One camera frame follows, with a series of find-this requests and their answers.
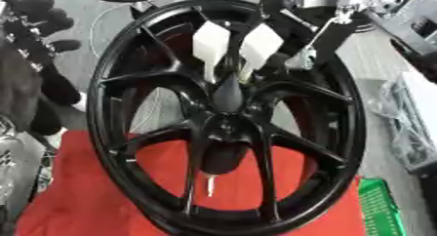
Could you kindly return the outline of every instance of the green crate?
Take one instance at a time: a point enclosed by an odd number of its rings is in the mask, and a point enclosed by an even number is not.
[[[367,236],[406,236],[399,209],[385,180],[361,179],[359,195]]]

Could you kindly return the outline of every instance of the concrete floor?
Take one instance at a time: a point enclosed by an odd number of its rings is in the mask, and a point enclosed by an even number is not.
[[[163,5],[173,1],[175,0],[153,2]],[[76,24],[74,28],[56,37],[79,39],[83,43],[80,50],[57,58],[57,65],[62,74],[79,90],[86,91],[98,61],[88,45],[90,26],[100,13],[119,5],[97,0],[57,0],[57,6],[65,9],[76,20]],[[111,38],[129,22],[130,16],[126,7],[107,14],[96,26],[98,52],[102,52]],[[397,73],[409,67],[390,47],[388,37],[379,31],[354,35],[338,53],[356,78],[365,101],[375,96],[383,81],[393,79]],[[168,98],[166,95],[160,98],[160,105],[149,122],[150,126],[158,126],[165,120],[163,117],[173,112],[173,108],[163,101]],[[368,145],[360,174],[364,177],[383,177],[388,181],[394,199],[402,211],[408,236],[436,235],[426,213],[417,179],[410,176],[390,154],[390,136],[384,121],[367,111]],[[83,115],[69,109],[60,109],[60,112],[70,129],[86,129]]]

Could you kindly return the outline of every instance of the wire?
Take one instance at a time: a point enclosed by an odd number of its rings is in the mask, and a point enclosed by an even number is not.
[[[115,7],[109,8],[109,9],[107,9],[106,11],[103,11],[102,13],[100,13],[100,14],[96,17],[96,19],[93,21],[93,24],[91,24],[91,27],[90,27],[90,39],[89,39],[89,42],[90,42],[90,48],[91,48],[91,51],[93,52],[93,55],[94,55],[94,57],[96,57],[96,59],[99,59],[100,56],[101,56],[101,54],[100,54],[100,55],[98,54],[98,52],[97,52],[97,50],[96,50],[96,47],[94,46],[94,30],[95,30],[95,28],[96,28],[96,25],[97,25],[98,22],[99,22],[103,17],[105,17],[108,13],[110,13],[110,12],[112,12],[112,11],[115,11],[115,10],[118,10],[118,9],[121,9],[121,8],[123,8],[123,7],[126,7],[126,6],[130,6],[130,5],[131,5],[131,4],[123,4],[123,5],[121,5],[121,6],[115,6]]]
[[[150,2],[150,1],[147,1],[147,3],[150,5],[150,6],[155,6],[152,2]],[[93,23],[91,24],[91,27],[90,27],[90,37],[89,37],[89,44],[90,44],[90,48],[91,48],[91,51],[92,51],[92,53],[93,53],[93,55],[94,55],[94,57],[96,57],[96,59],[99,59],[100,58],[100,56],[101,56],[101,54],[99,54],[98,52],[97,52],[97,50],[96,50],[96,47],[95,47],[95,44],[94,44],[94,39],[95,39],[95,36],[94,36],[94,34],[95,34],[95,28],[96,28],[96,25],[98,24],[98,22],[101,20],[101,19],[103,19],[103,17],[105,17],[108,13],[110,13],[110,12],[112,12],[112,11],[115,11],[115,10],[118,10],[118,9],[121,9],[121,8],[123,8],[123,7],[128,7],[128,6],[131,6],[132,4],[123,4],[123,5],[120,5],[120,6],[115,6],[115,7],[112,7],[112,8],[109,8],[109,9],[107,9],[107,10],[105,10],[105,11],[103,11],[103,12],[101,12],[95,19],[94,19],[94,21],[93,21]],[[144,117],[144,119],[142,119],[142,121],[140,122],[140,123],[138,123],[132,130],[131,130],[131,132],[133,132],[133,133],[135,133],[144,123],[146,123],[150,118],[151,118],[151,116],[153,115],[153,113],[158,109],[158,107],[160,106],[160,103],[159,103],[159,98],[161,97],[161,91],[159,90],[159,88],[156,90],[156,94],[155,94],[155,99],[153,100],[153,104],[152,104],[152,107],[150,108],[150,111],[145,115],[145,117]]]
[[[142,119],[142,121],[140,123],[138,123],[133,129],[131,129],[132,133],[136,133],[137,130],[150,119],[150,117],[156,111],[156,109],[158,109],[158,107],[160,106],[160,103],[159,103],[160,97],[161,97],[161,91],[158,88],[156,90],[155,99],[153,100],[153,106],[150,109],[150,112],[148,112],[148,114],[145,115],[144,119]]]

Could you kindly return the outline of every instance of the gloved hand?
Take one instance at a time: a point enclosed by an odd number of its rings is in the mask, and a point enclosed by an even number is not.
[[[68,18],[65,11],[54,8],[54,0],[8,2],[14,12],[28,16],[28,21],[40,29],[43,37],[73,25],[73,19]],[[0,40],[0,114],[7,116],[16,125],[17,131],[22,132],[27,130],[34,117],[42,80],[4,36]],[[77,40],[60,40],[52,45],[58,53],[80,47]]]

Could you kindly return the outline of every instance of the red cloth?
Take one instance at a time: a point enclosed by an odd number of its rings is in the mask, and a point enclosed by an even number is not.
[[[274,149],[274,171],[280,197],[291,193],[301,179],[303,157]],[[152,177],[176,195],[183,189],[186,161],[183,142],[148,147],[139,162]],[[249,209],[260,202],[256,161],[247,154],[240,167],[217,180],[213,198],[199,177],[196,203],[214,209]],[[156,229],[117,189],[99,164],[85,132],[64,135],[54,169],[55,181],[29,205],[20,218],[20,236],[158,236]],[[357,186],[353,183],[328,213],[286,235],[364,236]]]

